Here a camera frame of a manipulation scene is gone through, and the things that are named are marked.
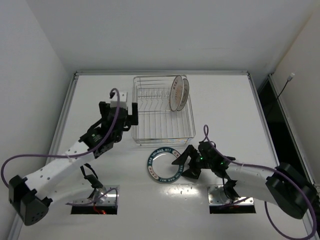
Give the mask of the plate with dark green rim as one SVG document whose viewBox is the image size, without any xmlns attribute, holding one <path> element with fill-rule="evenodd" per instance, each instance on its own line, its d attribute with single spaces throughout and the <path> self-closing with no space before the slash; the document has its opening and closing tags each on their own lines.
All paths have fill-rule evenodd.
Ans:
<svg viewBox="0 0 320 240">
<path fill-rule="evenodd" d="M 154 150 L 147 159 L 147 171 L 150 177 L 160 184 L 176 182 L 184 171 L 183 164 L 172 165 L 181 154 L 174 148 L 163 146 Z"/>
</svg>

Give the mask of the white plate with green rings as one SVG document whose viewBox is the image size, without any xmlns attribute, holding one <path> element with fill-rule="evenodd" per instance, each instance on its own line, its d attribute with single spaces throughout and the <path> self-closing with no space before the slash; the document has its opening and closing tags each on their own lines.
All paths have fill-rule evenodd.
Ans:
<svg viewBox="0 0 320 240">
<path fill-rule="evenodd" d="M 184 107 L 185 107 L 185 105 L 186 105 L 186 103 L 187 103 L 187 101 L 188 101 L 188 97 L 189 97 L 189 91 L 190 91 L 190 85 L 189 85 L 189 81 L 186 79 L 186 78 L 184 78 L 183 79 L 183 93 L 182 93 L 182 99 L 181 99 L 181 103 L 180 103 L 180 110 L 182 110 Z"/>
</svg>

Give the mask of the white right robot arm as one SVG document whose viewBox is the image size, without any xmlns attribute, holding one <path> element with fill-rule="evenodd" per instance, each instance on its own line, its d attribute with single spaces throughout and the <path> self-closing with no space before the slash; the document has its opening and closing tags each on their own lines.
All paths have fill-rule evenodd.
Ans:
<svg viewBox="0 0 320 240">
<path fill-rule="evenodd" d="M 203 169 L 211 170 L 222 179 L 220 199 L 231 203 L 240 197 L 250 197 L 277 205 L 287 215 L 302 219 L 308 208 L 319 198 L 317 191 L 295 168 L 282 163 L 276 168 L 240 163 L 236 158 L 220 153 L 208 141 L 197 148 L 189 145 L 172 162 L 187 163 L 182 176 L 197 180 Z"/>
</svg>

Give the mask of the plate with orange sunburst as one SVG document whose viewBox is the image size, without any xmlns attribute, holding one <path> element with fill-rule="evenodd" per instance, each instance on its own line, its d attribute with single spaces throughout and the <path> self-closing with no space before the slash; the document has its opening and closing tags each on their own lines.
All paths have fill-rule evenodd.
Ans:
<svg viewBox="0 0 320 240">
<path fill-rule="evenodd" d="M 170 89 L 169 106 L 172 112 L 178 110 L 183 95 L 184 81 L 181 75 L 177 75 Z"/>
</svg>

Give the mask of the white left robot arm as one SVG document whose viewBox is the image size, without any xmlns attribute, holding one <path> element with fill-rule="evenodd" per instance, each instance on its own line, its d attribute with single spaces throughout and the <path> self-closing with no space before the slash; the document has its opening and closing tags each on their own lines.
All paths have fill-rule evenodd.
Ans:
<svg viewBox="0 0 320 240">
<path fill-rule="evenodd" d="M 49 212 L 56 185 L 77 169 L 113 148 L 122 135 L 138 125 L 138 104 L 132 103 L 128 113 L 125 102 L 99 103 L 101 119 L 93 124 L 63 155 L 25 176 L 14 176 L 8 182 L 8 199 L 25 226 L 32 226 Z"/>
</svg>

